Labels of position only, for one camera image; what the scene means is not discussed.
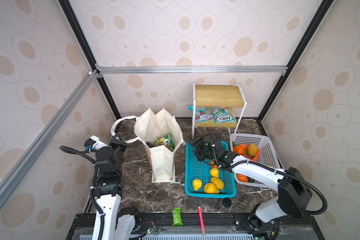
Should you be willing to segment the green yellow snack bag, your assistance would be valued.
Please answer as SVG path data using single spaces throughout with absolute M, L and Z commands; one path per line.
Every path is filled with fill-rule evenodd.
M 175 150 L 175 145 L 174 145 L 174 142 L 173 142 L 173 139 L 172 139 L 172 135 L 170 133 L 168 133 L 164 137 L 162 137 L 162 138 L 158 139 L 157 141 L 155 141 L 153 143 L 153 145 L 155 147 L 157 147 L 157 146 L 165 146 L 171 152 L 173 152 Z

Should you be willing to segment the floral canvas grocery bag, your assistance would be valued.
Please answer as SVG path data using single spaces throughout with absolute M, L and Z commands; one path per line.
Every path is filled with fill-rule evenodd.
M 176 118 L 167 110 L 154 113 L 151 109 L 141 116 L 127 116 L 116 120 L 111 127 L 111 135 L 116 135 L 116 128 L 123 120 L 135 119 L 135 138 L 127 140 L 127 144 L 140 141 L 149 157 L 153 171 L 153 183 L 175 181 L 175 154 L 185 144 L 183 133 Z

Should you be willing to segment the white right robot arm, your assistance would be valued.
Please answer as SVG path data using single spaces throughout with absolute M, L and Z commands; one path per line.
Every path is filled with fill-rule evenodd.
M 252 161 L 233 151 L 225 150 L 220 133 L 190 140 L 196 159 L 214 165 L 222 171 L 241 174 L 265 184 L 278 193 L 276 198 L 258 204 L 245 223 L 246 231 L 261 231 L 272 220 L 289 216 L 301 219 L 305 214 L 320 215 L 328 208 L 322 192 L 304 180 L 295 168 L 275 169 Z

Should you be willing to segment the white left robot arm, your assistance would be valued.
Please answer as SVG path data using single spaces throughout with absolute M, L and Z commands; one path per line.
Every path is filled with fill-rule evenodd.
M 67 154 L 87 159 L 95 168 L 90 187 L 90 201 L 96 209 L 93 240 L 128 240 L 139 224 L 136 207 L 119 211 L 123 190 L 123 154 L 128 144 L 119 134 L 112 136 L 108 144 L 91 136 L 85 142 L 85 150 L 67 146 L 59 149 Z

